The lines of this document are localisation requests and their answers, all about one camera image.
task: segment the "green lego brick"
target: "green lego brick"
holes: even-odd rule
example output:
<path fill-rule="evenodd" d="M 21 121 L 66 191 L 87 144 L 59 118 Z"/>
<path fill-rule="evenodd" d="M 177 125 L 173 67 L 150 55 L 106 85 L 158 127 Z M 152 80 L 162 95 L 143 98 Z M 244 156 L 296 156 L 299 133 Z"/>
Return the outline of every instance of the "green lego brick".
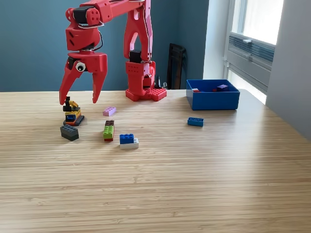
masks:
<path fill-rule="evenodd" d="M 114 127 L 113 126 L 105 126 L 104 129 L 104 139 L 111 139 L 113 138 L 113 134 L 114 134 Z"/>

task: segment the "window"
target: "window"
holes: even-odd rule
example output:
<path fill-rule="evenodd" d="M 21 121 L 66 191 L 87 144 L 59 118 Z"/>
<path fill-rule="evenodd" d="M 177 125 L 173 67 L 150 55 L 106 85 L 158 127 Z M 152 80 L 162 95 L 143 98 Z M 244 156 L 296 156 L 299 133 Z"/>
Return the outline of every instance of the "window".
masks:
<path fill-rule="evenodd" d="M 283 0 L 230 0 L 224 79 L 267 93 L 282 8 Z"/>
<path fill-rule="evenodd" d="M 236 0 L 232 32 L 275 45 L 283 0 Z"/>

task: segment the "blue wall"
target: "blue wall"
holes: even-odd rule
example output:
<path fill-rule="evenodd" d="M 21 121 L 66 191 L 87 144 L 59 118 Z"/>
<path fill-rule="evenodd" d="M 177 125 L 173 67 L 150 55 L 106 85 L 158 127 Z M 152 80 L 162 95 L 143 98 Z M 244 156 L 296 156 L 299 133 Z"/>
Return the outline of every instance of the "blue wall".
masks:
<path fill-rule="evenodd" d="M 181 88 L 186 88 L 187 79 L 203 79 L 205 43 L 207 33 L 208 0 L 190 4 L 189 0 L 179 2 L 178 44 L 187 50 L 188 68 L 183 75 Z"/>
<path fill-rule="evenodd" d="M 1 4 L 0 91 L 58 91 L 68 58 L 65 11 L 83 0 L 25 0 Z M 170 43 L 188 51 L 188 79 L 203 77 L 208 0 L 198 5 L 188 0 L 152 0 L 153 60 L 162 82 L 167 75 Z M 125 90 L 127 75 L 123 56 L 126 15 L 100 28 L 108 55 L 108 75 L 103 90 Z M 92 90 L 85 72 L 71 90 Z"/>

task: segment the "cable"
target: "cable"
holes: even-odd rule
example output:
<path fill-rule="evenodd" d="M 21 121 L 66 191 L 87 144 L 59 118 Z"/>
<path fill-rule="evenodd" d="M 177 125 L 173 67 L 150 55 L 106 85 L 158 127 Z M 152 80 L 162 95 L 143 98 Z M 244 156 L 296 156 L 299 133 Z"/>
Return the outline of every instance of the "cable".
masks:
<path fill-rule="evenodd" d="M 97 51 L 97 50 L 99 50 L 103 45 L 104 45 L 104 42 L 103 42 L 103 36 L 102 36 L 102 34 L 101 34 L 101 32 L 100 31 L 98 31 L 99 32 L 99 34 L 101 35 L 101 41 L 102 41 L 102 44 L 98 47 L 98 48 L 95 48 L 95 49 L 92 49 L 93 51 Z"/>
<path fill-rule="evenodd" d="M 82 29 L 91 29 L 91 28 L 99 28 L 99 27 L 102 27 L 102 26 L 105 26 L 105 24 L 101 21 L 99 21 L 101 24 L 97 24 L 97 25 L 93 25 L 93 26 L 83 26 L 81 24 L 78 25 L 79 28 L 82 28 Z"/>
<path fill-rule="evenodd" d="M 150 54 L 150 58 L 149 58 L 149 60 L 147 61 L 147 62 L 149 62 L 149 61 L 151 61 L 151 49 L 150 49 L 150 36 L 149 36 L 149 31 L 148 31 L 148 25 L 147 25 L 147 21 L 146 21 L 146 8 L 145 8 L 145 6 L 143 5 L 142 6 L 143 7 L 143 9 L 144 9 L 144 22 L 145 22 L 145 26 L 146 26 L 146 30 L 147 30 L 147 35 L 148 35 L 148 52 L 149 52 L 149 54 Z"/>

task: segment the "purple lego brick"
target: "purple lego brick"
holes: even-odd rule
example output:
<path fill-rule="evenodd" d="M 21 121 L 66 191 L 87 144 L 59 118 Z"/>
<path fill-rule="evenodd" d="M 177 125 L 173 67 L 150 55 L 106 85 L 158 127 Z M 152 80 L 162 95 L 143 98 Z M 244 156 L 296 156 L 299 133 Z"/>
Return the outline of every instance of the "purple lego brick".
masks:
<path fill-rule="evenodd" d="M 229 87 L 227 85 L 220 85 L 217 87 L 217 92 L 225 92 L 229 91 Z"/>
<path fill-rule="evenodd" d="M 109 117 L 112 116 L 116 112 L 117 108 L 115 107 L 108 107 L 103 111 L 103 116 Z"/>

